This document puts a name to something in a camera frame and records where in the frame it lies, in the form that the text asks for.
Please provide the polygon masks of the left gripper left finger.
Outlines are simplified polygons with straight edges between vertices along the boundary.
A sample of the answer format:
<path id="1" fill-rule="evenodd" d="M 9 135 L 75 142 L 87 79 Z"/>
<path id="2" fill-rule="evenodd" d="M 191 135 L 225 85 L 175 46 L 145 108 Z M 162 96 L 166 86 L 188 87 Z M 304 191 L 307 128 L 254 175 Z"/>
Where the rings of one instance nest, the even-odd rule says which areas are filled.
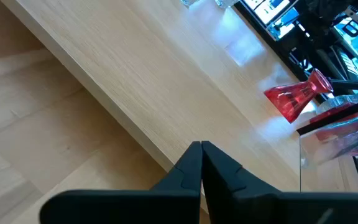
<path id="1" fill-rule="evenodd" d="M 40 209 L 41 224 L 176 224 L 200 218 L 203 151 L 193 142 L 148 190 L 67 190 Z"/>

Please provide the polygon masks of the red flared-rim bulb vase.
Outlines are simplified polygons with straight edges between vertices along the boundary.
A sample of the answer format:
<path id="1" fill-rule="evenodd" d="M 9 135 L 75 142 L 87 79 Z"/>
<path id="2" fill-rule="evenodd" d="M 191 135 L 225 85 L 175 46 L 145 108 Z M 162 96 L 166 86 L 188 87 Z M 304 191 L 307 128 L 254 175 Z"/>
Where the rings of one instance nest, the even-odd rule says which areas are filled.
<path id="1" fill-rule="evenodd" d="M 305 82 L 276 86 L 264 91 L 264 95 L 289 122 L 294 122 L 306 105 L 318 94 L 332 93 L 328 79 L 316 68 Z"/>

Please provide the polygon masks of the clear glass vase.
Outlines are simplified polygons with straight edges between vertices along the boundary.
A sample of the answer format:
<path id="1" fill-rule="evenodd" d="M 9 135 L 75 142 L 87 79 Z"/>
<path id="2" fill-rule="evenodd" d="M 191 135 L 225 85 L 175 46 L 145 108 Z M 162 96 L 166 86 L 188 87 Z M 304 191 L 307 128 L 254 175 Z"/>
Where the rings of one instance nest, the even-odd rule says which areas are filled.
<path id="1" fill-rule="evenodd" d="M 322 114 L 330 109 L 337 108 L 347 103 L 358 103 L 358 93 L 354 95 L 340 95 L 335 96 L 334 98 L 330 98 L 318 106 L 316 109 L 316 114 Z"/>

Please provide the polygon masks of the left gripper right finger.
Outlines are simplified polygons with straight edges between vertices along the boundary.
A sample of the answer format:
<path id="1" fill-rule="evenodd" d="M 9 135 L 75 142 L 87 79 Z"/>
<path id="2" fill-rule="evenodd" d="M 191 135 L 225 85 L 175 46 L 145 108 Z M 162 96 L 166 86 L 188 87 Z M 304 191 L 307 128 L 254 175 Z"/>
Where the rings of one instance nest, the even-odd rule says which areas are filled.
<path id="1" fill-rule="evenodd" d="M 212 224 L 358 224 L 358 193 L 282 192 L 213 143 L 201 146 Z"/>

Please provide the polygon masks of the black frame wooden shelf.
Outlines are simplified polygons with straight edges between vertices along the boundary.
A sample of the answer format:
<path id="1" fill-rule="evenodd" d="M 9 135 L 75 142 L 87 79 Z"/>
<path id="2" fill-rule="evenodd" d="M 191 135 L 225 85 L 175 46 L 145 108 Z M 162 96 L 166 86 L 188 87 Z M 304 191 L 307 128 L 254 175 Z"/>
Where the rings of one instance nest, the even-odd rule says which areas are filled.
<path id="1" fill-rule="evenodd" d="M 264 91 L 296 82 L 214 0 L 2 0 L 164 169 L 209 140 L 283 191 L 358 192 L 351 157 L 300 167 L 298 127 Z"/>

